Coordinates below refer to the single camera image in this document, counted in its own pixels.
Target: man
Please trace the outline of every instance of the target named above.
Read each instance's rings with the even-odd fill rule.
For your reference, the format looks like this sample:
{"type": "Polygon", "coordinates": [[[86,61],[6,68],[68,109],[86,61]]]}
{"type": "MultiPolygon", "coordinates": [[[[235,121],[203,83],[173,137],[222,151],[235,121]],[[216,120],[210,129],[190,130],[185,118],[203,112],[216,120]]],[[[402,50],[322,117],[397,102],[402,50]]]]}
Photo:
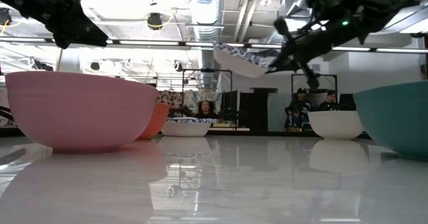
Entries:
{"type": "Polygon", "coordinates": [[[312,109],[312,104],[306,100],[306,89],[298,89],[296,95],[290,106],[286,108],[286,112],[287,117],[293,118],[292,127],[301,129],[303,125],[309,123],[308,113],[312,109]]]}
{"type": "Polygon", "coordinates": [[[336,102],[336,92],[334,90],[327,91],[326,101],[321,103],[316,111],[335,111],[338,109],[338,104],[336,102]]]}

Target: woman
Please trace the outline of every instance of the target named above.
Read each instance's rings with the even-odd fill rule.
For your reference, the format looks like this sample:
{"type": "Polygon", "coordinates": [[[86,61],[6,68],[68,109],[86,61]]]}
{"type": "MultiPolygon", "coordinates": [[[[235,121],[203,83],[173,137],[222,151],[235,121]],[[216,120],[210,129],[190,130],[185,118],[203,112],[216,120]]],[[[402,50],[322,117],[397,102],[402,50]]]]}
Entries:
{"type": "Polygon", "coordinates": [[[211,118],[217,119],[218,116],[214,113],[214,103],[211,101],[201,101],[198,103],[198,113],[195,118],[211,118]]]}

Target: ceiling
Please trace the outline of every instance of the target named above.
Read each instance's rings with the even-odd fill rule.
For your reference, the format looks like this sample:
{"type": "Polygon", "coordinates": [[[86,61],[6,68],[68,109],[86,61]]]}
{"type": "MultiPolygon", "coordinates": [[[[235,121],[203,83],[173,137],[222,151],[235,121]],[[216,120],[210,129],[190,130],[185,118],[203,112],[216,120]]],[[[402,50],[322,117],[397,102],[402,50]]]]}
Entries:
{"type": "MultiPolygon", "coordinates": [[[[272,0],[268,6],[255,5],[252,15],[252,25],[245,33],[245,39],[261,39],[272,31],[272,23],[277,16],[278,7],[282,0],[272,0]]],[[[240,0],[222,0],[221,31],[222,41],[231,41],[237,24],[240,0]]],[[[150,39],[150,40],[194,40],[193,28],[186,26],[192,23],[191,3],[189,0],[83,0],[82,7],[85,14],[103,30],[110,39],[150,39]],[[146,24],[146,18],[150,13],[162,14],[164,23],[160,31],[151,30],[146,24]]],[[[14,23],[22,24],[7,28],[7,37],[52,37],[45,27],[33,19],[24,19],[16,10],[12,10],[14,23]]],[[[382,35],[372,36],[368,42],[377,46],[403,47],[409,42],[407,35],[382,35]]],[[[59,49],[48,46],[22,46],[0,43],[0,63],[3,72],[15,72],[28,70],[27,57],[33,57],[50,65],[55,65],[59,55],[59,49]]],[[[123,75],[139,76],[165,76],[181,77],[171,67],[175,60],[180,61],[185,68],[199,68],[197,50],[168,50],[168,49],[125,49],[85,47],[82,48],[84,57],[90,64],[93,61],[122,66],[123,75]]],[[[102,68],[99,74],[116,75],[118,68],[102,68]]],[[[85,71],[95,74],[89,66],[84,66],[85,71]]]]}

